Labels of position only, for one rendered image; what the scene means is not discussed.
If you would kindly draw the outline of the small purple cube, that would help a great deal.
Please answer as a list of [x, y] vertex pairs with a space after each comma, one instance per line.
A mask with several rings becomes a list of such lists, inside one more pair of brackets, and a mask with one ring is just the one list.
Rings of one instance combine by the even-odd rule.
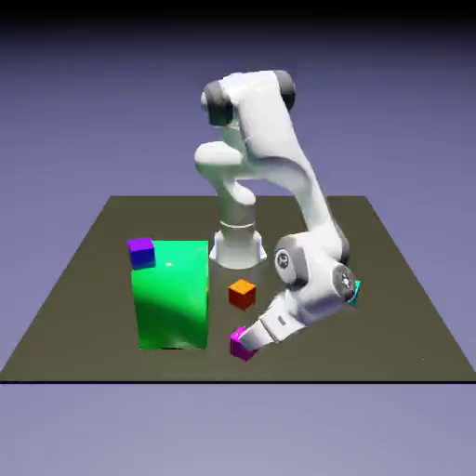
[[127, 248], [134, 271], [155, 266], [155, 250], [151, 237], [128, 240]]

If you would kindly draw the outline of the small magenta cube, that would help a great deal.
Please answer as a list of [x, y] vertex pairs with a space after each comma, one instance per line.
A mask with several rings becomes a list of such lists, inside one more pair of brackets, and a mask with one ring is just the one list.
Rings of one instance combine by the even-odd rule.
[[241, 342], [241, 336], [245, 332], [246, 327], [241, 326], [235, 329], [230, 335], [230, 353], [232, 356], [249, 361], [258, 352], [257, 350], [247, 350]]

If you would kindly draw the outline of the large green box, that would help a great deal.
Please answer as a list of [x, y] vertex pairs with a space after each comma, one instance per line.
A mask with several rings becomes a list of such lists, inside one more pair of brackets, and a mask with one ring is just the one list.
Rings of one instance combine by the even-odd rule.
[[131, 271], [139, 347], [204, 350], [208, 339], [208, 241], [153, 243], [155, 266]]

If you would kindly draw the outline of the small orange cube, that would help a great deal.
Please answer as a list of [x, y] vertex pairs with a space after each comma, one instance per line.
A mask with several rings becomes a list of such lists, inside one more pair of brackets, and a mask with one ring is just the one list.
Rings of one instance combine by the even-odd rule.
[[239, 279], [228, 287], [229, 303], [241, 310], [246, 310], [256, 302], [257, 286], [245, 279]]

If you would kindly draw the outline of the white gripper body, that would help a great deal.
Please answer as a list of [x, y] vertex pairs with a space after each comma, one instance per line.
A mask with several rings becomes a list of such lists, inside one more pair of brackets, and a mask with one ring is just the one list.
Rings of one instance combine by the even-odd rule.
[[240, 342], [247, 350], [258, 350], [283, 340], [284, 320], [279, 313], [270, 312], [260, 316], [240, 336]]

